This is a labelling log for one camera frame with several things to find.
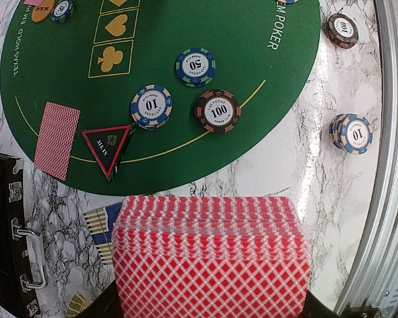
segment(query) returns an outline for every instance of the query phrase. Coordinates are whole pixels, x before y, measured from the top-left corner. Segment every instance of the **heart symbol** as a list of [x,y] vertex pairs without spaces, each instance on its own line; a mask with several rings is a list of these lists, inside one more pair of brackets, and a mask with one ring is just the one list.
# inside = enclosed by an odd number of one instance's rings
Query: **heart symbol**
[[122,6],[124,3],[126,3],[128,0],[109,0],[111,1],[114,5],[117,7]]
[[128,21],[127,15],[119,15],[114,18],[107,26],[105,26],[106,31],[108,31],[113,36],[121,36],[125,33],[127,28],[125,27],[125,23]]

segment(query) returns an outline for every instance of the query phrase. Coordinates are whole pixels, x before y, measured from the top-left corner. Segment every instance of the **stack of red playing cards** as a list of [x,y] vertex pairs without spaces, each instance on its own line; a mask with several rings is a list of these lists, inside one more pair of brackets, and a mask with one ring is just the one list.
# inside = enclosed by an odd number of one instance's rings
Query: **stack of red playing cards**
[[128,317],[297,317],[310,247],[285,197],[128,197],[112,237]]

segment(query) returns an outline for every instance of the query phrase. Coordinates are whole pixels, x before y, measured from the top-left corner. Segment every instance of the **green poker table mat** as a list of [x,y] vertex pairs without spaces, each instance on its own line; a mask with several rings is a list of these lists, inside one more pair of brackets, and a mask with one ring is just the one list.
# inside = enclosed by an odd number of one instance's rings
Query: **green poker table mat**
[[[17,7],[1,59],[7,122],[34,161],[47,102],[81,110],[63,183],[103,195],[150,194],[193,182],[254,147],[301,93],[318,50],[318,0],[76,0],[65,23],[33,23],[33,7]],[[109,65],[104,51],[122,51]],[[179,81],[175,62],[187,48],[216,59],[216,77],[194,89]],[[133,122],[131,100],[146,85],[167,88],[174,106],[156,131],[137,129],[114,182],[108,183],[82,131]],[[237,127],[207,133],[194,116],[198,98],[225,89],[242,105]],[[283,156],[276,151],[275,156]]]

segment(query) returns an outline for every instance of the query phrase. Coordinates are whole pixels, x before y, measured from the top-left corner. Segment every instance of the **brown poker chip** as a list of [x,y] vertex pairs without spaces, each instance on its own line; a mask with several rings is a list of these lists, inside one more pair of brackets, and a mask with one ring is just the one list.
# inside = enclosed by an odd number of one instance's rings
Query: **brown poker chip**
[[340,48],[352,48],[359,39],[356,24],[341,13],[335,13],[329,18],[327,36],[333,44]]
[[239,102],[228,91],[215,89],[202,95],[195,108],[196,118],[211,133],[227,133],[241,117]]

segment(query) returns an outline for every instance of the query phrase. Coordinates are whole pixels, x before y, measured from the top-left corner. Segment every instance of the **black case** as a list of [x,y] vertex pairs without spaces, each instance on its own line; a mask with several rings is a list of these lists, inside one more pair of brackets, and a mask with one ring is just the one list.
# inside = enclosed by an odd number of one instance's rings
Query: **black case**
[[32,281],[25,237],[14,239],[15,225],[25,227],[23,211],[23,161],[0,154],[0,305],[20,318],[40,317]]

